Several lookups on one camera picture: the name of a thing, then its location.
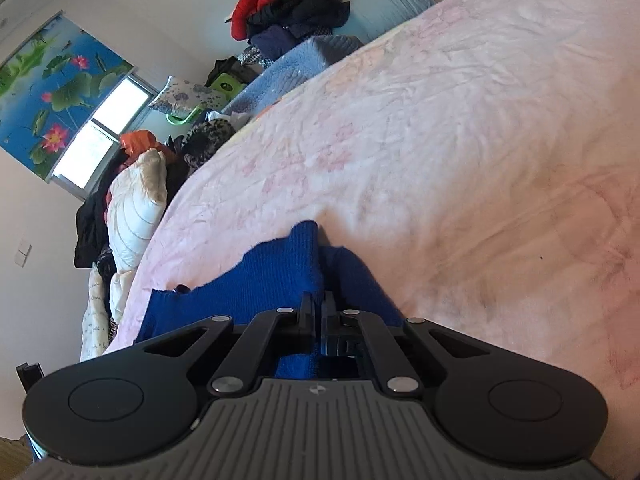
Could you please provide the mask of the white wall switch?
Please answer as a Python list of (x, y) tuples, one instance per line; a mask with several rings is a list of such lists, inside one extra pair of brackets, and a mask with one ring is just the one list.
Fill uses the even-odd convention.
[(30, 244), (28, 240), (21, 240), (14, 255), (14, 263), (20, 268), (24, 268), (31, 251), (32, 244)]

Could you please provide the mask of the light blue blanket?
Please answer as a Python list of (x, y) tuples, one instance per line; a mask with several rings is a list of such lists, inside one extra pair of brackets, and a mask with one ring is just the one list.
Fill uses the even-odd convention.
[(270, 65), (225, 106), (221, 114), (257, 115), (362, 46), (353, 36), (313, 36)]

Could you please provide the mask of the black jacket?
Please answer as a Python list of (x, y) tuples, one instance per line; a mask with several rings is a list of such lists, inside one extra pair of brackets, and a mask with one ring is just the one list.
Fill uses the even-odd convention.
[(107, 244), (106, 194), (118, 175), (120, 166), (127, 159), (126, 151), (120, 148), (108, 162), (104, 173), (99, 178), (96, 189), (76, 212), (77, 242), (74, 249), (74, 267), (76, 269), (91, 268)]

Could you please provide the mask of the leopard print garment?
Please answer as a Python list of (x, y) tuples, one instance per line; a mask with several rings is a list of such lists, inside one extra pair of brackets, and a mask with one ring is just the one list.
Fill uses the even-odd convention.
[(186, 136), (182, 156), (192, 170), (198, 170), (235, 134), (228, 120), (217, 118), (194, 126)]

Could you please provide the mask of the lotus print roller blind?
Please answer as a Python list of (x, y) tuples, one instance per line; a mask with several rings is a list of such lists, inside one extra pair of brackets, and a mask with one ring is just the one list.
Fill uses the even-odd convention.
[(42, 180), (134, 66), (56, 14), (1, 65), (1, 147)]

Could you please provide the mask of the white script-print quilt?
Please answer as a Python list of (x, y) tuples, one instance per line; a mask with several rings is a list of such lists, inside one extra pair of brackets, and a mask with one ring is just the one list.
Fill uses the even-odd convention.
[(88, 302), (81, 323), (81, 362), (102, 356), (114, 338), (108, 287), (96, 266), (89, 273)]

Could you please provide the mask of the green plastic chair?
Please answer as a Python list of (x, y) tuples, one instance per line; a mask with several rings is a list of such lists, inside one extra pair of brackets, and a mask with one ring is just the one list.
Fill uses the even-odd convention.
[(221, 110), (245, 87), (245, 82), (231, 74), (222, 73), (209, 86), (194, 84), (186, 87), (188, 92), (185, 98), (178, 98), (178, 93), (175, 92), (172, 96), (177, 105), (165, 118), (172, 126), (192, 124), (205, 112)]

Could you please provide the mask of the floral cushion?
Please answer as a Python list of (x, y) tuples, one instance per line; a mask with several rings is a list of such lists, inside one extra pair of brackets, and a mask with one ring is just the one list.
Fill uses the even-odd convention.
[(169, 76), (164, 88), (149, 102), (149, 108), (163, 114), (186, 117), (196, 108), (219, 110), (226, 103), (226, 96), (217, 90)]

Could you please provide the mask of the orange garment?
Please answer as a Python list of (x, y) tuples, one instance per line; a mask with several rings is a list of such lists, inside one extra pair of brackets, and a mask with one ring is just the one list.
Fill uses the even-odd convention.
[(160, 143), (150, 130), (137, 130), (123, 133), (120, 138), (120, 147), (127, 155), (125, 166), (132, 165), (142, 154), (149, 150), (157, 150), (165, 157), (165, 162), (172, 164), (177, 156), (167, 145)]

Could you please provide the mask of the dark clothes pile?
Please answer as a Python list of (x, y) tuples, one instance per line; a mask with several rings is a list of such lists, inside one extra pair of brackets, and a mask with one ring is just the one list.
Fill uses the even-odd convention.
[(311, 36), (332, 34), (349, 14), (347, 0), (276, 0), (246, 20), (248, 38), (241, 41), (275, 61)]

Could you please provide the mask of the window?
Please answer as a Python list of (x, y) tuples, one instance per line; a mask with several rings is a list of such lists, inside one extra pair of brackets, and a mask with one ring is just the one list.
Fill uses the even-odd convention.
[(85, 200), (120, 147), (120, 135), (148, 114), (155, 90), (130, 74), (96, 108), (54, 166), (51, 181)]

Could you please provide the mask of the pink bed sheet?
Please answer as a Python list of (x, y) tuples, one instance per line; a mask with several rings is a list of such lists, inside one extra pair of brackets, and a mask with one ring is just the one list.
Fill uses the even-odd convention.
[(180, 188), (150, 293), (314, 220), (402, 313), (584, 376), (639, 471), (639, 0), (444, 0), (308, 80)]

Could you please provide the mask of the blue knit sweater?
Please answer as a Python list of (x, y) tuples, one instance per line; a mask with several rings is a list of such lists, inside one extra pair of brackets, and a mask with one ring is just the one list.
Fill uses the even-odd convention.
[(285, 337), (273, 348), (277, 378), (325, 380), (346, 372), (362, 376), (353, 358), (337, 359), (321, 351), (319, 308), (326, 294), (341, 306), (361, 308), (381, 315), (387, 325), (402, 321), (382, 287), (366, 265), (344, 247), (323, 245), (316, 222), (303, 221), (287, 236), (263, 242), (247, 252), (230, 271), (213, 281), (187, 290), (154, 290), (146, 307), (137, 340), (141, 342), (180, 330), (215, 315), (229, 315), (235, 324), (246, 325), (256, 314), (280, 307), (297, 309), (311, 296), (311, 334), (306, 341)]

